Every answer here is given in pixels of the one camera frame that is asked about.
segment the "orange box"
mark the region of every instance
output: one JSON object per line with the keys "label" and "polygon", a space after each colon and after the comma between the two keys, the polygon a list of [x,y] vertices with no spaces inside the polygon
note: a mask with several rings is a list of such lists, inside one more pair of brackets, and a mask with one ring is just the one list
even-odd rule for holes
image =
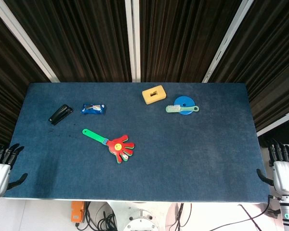
{"label": "orange box", "polygon": [[74,223],[81,223],[83,221],[83,216],[85,212],[85,202],[72,201],[71,207],[72,207],[71,221]]}

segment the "yellow sponge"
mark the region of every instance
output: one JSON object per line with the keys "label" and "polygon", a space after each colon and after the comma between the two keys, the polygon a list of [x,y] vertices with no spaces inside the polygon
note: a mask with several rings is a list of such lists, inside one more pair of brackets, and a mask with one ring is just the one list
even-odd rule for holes
{"label": "yellow sponge", "polygon": [[143,98],[146,104],[154,103],[166,98],[166,92],[162,85],[143,91]]}

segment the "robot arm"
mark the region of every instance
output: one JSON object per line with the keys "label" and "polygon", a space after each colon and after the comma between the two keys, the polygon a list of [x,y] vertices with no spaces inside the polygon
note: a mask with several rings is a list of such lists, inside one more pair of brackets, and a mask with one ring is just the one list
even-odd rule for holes
{"label": "robot arm", "polygon": [[2,197],[7,190],[10,190],[17,185],[20,185],[27,177],[27,173],[23,174],[21,178],[15,182],[9,183],[10,172],[16,161],[18,154],[24,147],[19,147],[19,144],[11,146],[8,150],[0,146],[0,197]]}
{"label": "robot arm", "polygon": [[273,186],[281,195],[280,213],[284,229],[289,231],[289,146],[270,140],[268,149],[270,166],[273,168],[273,180],[266,178],[259,169],[257,174],[263,182]]}

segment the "table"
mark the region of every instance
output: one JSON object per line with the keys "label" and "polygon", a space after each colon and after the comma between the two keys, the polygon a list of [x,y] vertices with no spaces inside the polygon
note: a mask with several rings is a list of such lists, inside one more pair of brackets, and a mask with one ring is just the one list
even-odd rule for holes
{"label": "table", "polygon": [[[162,85],[167,98],[146,105],[141,92]],[[199,112],[168,114],[181,95]],[[83,103],[103,103],[104,115],[82,115]],[[74,112],[56,126],[62,105]],[[108,148],[84,136],[127,134],[134,155],[118,164]],[[269,188],[244,84],[33,83],[11,144],[25,148],[10,181],[26,181],[10,198],[160,202],[266,202]]]}

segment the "black stapler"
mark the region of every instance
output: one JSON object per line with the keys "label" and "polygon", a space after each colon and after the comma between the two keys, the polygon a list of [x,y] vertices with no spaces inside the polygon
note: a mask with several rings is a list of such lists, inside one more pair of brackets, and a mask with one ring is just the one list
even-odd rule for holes
{"label": "black stapler", "polygon": [[72,112],[73,109],[71,107],[67,106],[66,104],[63,104],[48,120],[53,125],[56,125]]}

